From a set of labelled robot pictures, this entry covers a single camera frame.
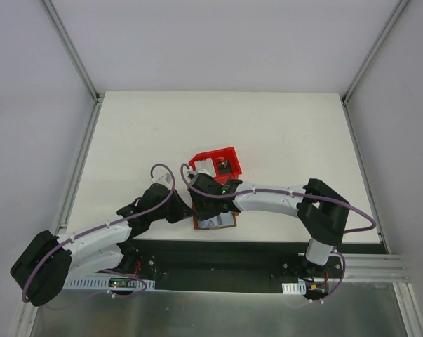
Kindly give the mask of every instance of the white wall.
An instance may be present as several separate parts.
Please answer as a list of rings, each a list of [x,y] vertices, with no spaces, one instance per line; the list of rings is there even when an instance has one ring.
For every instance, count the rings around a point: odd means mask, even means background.
[[[349,102],[375,203],[423,314],[423,0],[413,1]]]
[[[10,268],[53,226],[91,108],[39,1],[0,0],[0,336],[20,301]]]
[[[343,94],[397,0],[54,0],[98,90]]]

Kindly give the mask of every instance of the robotic arm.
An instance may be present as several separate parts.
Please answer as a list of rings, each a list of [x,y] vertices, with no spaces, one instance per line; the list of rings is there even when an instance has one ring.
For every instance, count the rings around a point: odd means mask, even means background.
[[[306,260],[316,267],[325,265],[333,247],[342,242],[348,209],[324,201],[317,208],[315,199],[293,195],[313,194],[346,202],[320,180],[310,179],[304,186],[267,187],[242,180],[221,185],[197,171],[191,172],[190,178],[188,190],[201,220],[229,211],[268,211],[299,218],[311,234]],[[137,260],[136,249],[128,240],[147,231],[153,221],[176,223],[194,215],[173,190],[172,180],[170,173],[153,179],[142,197],[119,209],[99,227],[79,234],[39,233],[12,267],[12,277],[32,304],[40,306],[52,300],[65,284],[83,276],[104,269],[128,270]],[[167,202],[159,206],[166,198]]]

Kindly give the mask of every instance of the table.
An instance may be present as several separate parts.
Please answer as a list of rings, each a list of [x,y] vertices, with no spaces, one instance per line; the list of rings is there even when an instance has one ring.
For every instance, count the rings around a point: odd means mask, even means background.
[[[371,214],[354,146],[337,94],[108,91],[93,134],[67,231],[104,223],[149,187],[153,164],[175,173],[190,204],[180,164],[196,153],[234,146],[243,180],[300,185],[319,178]],[[155,170],[155,175],[163,174]],[[192,219],[152,223],[139,239],[307,242],[290,216],[245,212],[237,227],[194,230]],[[350,213],[347,229],[369,222]],[[346,243],[379,243],[376,231],[347,234]]]

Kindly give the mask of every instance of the metal frame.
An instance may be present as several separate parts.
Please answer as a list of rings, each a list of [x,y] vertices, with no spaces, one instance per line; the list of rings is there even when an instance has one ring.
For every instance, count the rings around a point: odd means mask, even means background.
[[[88,154],[88,149],[93,137],[93,132],[95,129],[96,122],[98,120],[100,108],[102,105],[103,94],[99,94],[96,90],[96,87],[91,80],[78,52],[75,48],[71,38],[68,35],[68,32],[62,22],[60,15],[58,14],[52,0],[39,0],[46,14],[48,15],[50,21],[53,24],[54,30],[57,32],[62,45],[65,47],[65,50],[72,61],[74,68],[81,77],[83,84],[88,90],[91,98],[94,102],[93,111],[91,112],[86,131],[83,135],[81,146],[78,151],[78,156],[72,173],[69,178],[69,184],[65,192],[65,198],[62,206],[60,207],[59,214],[56,217],[55,223],[55,233],[58,233],[60,230],[64,230],[66,227],[67,221],[69,220],[69,215],[72,210],[72,204],[74,203],[74,198],[76,195],[77,188],[79,186],[79,181],[81,178],[81,173],[86,161]],[[353,96],[355,90],[357,89],[362,78],[365,76],[366,72],[370,69],[371,65],[375,61],[378,53],[383,47],[386,40],[389,38],[392,30],[395,28],[398,20],[403,16],[405,10],[408,8],[411,0],[399,0],[396,4],[394,10],[386,21],[385,25],[382,28],[379,36],[376,38],[372,48],[369,50],[367,56],[365,57],[359,71],[357,71],[356,76],[353,81],[350,83],[347,92],[342,97],[342,106],[344,107],[344,113],[347,118],[347,124],[349,131],[353,140],[356,156],[358,158],[359,166],[363,176],[364,184],[368,193],[369,202],[373,210],[373,215],[375,220],[378,221],[377,209],[375,203],[372,199],[372,193],[370,190],[370,185],[365,174],[365,167],[363,156],[358,144],[356,134],[354,132],[354,127],[349,118],[349,112],[347,111],[347,103],[349,99]],[[386,248],[389,247],[384,237],[382,237],[383,244]],[[412,289],[412,284],[407,273],[407,270],[404,266],[403,258],[401,256],[393,255],[361,255],[361,254],[345,254],[347,271],[346,271],[346,282],[386,282],[393,283],[394,289],[397,295],[398,304],[401,309],[401,314],[403,321],[405,322],[406,331],[408,332],[409,337],[420,337],[423,336],[423,326],[421,316],[415,302],[415,297]],[[93,275],[92,277],[84,279],[84,282],[79,282],[77,284],[77,289],[91,289],[92,281],[97,278],[104,278],[103,275],[97,276]],[[37,308],[35,308],[30,303],[22,303],[18,309],[17,317],[12,325],[12,336],[17,337],[28,337],[32,332],[32,326],[36,317]]]

